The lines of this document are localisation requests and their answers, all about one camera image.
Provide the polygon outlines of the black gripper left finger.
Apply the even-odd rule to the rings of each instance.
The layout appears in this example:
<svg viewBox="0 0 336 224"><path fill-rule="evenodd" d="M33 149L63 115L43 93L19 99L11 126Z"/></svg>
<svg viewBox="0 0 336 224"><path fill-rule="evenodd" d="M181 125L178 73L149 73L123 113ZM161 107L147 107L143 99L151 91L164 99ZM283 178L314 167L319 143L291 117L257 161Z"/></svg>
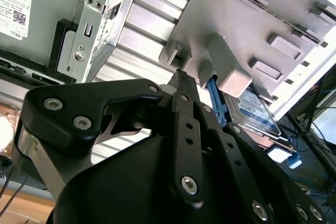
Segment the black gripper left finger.
<svg viewBox="0 0 336 224"><path fill-rule="evenodd" d="M38 87L24 99L14 162L59 198L78 174L152 137L172 152L172 193L204 200L200 125L184 71L160 88L148 79Z"/></svg>

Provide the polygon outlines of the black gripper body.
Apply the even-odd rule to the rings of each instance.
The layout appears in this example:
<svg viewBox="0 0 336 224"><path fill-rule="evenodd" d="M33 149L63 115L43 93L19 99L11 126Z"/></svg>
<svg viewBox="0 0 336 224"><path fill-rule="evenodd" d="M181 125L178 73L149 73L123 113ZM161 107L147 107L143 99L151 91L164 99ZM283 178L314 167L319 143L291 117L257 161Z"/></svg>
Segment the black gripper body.
<svg viewBox="0 0 336 224"><path fill-rule="evenodd" d="M212 152L202 152L204 203L195 209L171 190L172 144L152 137L76 175L48 223L261 223Z"/></svg>

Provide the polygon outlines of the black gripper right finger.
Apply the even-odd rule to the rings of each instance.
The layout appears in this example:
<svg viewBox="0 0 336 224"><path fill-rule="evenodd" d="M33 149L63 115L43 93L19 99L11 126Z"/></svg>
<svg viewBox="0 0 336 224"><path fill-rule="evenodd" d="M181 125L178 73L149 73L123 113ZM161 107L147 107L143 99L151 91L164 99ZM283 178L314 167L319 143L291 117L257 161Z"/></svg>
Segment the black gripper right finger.
<svg viewBox="0 0 336 224"><path fill-rule="evenodd" d="M201 139L212 149L233 188L226 220L230 223L327 223L325 214L301 188L235 123L221 126L213 110L200 102L196 82L184 74L184 89L194 103Z"/></svg>

